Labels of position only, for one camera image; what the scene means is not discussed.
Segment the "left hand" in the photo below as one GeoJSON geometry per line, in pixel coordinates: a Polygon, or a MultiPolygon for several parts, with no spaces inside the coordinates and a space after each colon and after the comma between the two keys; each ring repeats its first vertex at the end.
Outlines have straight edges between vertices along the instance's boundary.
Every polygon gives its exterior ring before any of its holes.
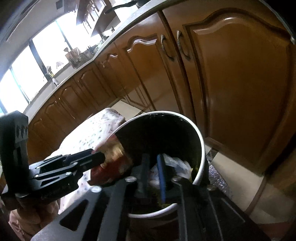
{"type": "Polygon", "coordinates": [[[31,240],[57,216],[60,199],[37,209],[19,208],[10,212],[9,225],[20,240],[31,240]]]}

